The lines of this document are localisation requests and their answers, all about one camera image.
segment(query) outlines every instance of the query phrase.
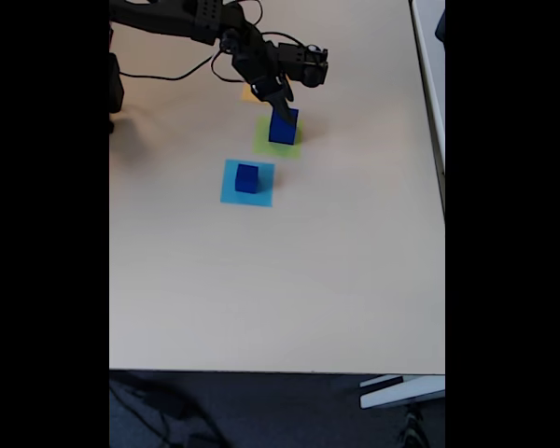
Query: white object on floor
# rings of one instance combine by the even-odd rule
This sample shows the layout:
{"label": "white object on floor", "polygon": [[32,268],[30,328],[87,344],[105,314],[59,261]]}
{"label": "white object on floor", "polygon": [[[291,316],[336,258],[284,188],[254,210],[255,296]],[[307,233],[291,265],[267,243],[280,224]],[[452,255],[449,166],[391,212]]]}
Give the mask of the white object on floor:
{"label": "white object on floor", "polygon": [[399,385],[392,385],[361,396],[361,409],[385,406],[397,401],[416,399],[438,392],[445,394],[446,391],[445,375],[422,375],[403,379],[404,382]]}

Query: floor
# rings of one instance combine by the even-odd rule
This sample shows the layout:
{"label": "floor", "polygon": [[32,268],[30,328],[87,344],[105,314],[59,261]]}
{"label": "floor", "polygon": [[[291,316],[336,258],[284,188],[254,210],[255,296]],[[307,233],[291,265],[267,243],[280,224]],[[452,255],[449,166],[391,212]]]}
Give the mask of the floor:
{"label": "floor", "polygon": [[[352,375],[221,372],[136,372],[196,399],[232,448],[400,448],[405,408],[363,411]],[[120,397],[162,430],[159,415],[112,383]],[[431,448],[445,446],[445,399],[419,404]],[[172,422],[171,440],[207,434],[201,422]],[[159,439],[110,394],[110,446],[156,448]]]}

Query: blue cube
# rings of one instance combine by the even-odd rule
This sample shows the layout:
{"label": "blue cube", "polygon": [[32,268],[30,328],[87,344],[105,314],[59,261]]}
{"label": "blue cube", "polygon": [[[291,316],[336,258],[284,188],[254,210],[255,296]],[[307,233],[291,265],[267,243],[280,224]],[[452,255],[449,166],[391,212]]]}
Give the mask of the blue cube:
{"label": "blue cube", "polygon": [[[296,122],[299,117],[299,109],[290,109],[290,115],[295,118]],[[286,123],[276,112],[276,109],[273,109],[272,119],[270,120],[270,142],[294,145],[296,137],[297,125],[293,126]]]}
{"label": "blue cube", "polygon": [[243,193],[257,193],[258,172],[258,166],[239,163],[234,179],[234,189]]}

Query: white table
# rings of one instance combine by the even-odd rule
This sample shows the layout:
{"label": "white table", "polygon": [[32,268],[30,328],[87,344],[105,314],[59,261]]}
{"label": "white table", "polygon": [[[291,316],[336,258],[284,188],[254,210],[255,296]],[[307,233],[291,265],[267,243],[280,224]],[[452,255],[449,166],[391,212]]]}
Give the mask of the white table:
{"label": "white table", "polygon": [[[110,368],[442,374],[445,228],[409,5],[263,3],[260,30],[329,49],[324,86],[293,83],[299,160],[253,154],[271,109],[207,68],[123,79]],[[114,28],[127,72],[179,75],[214,51]],[[226,159],[275,163],[272,208],[220,203]]]}

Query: yellow-green square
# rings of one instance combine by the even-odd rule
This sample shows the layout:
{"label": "yellow-green square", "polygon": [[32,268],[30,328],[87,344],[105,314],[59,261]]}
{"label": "yellow-green square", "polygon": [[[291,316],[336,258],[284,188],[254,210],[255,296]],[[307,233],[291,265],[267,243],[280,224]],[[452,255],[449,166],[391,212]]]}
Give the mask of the yellow-green square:
{"label": "yellow-green square", "polygon": [[297,121],[297,135],[294,145],[283,145],[282,143],[271,143],[270,117],[259,117],[253,137],[253,152],[255,154],[266,154],[272,157],[284,159],[298,159],[301,156],[302,129],[301,121]]}

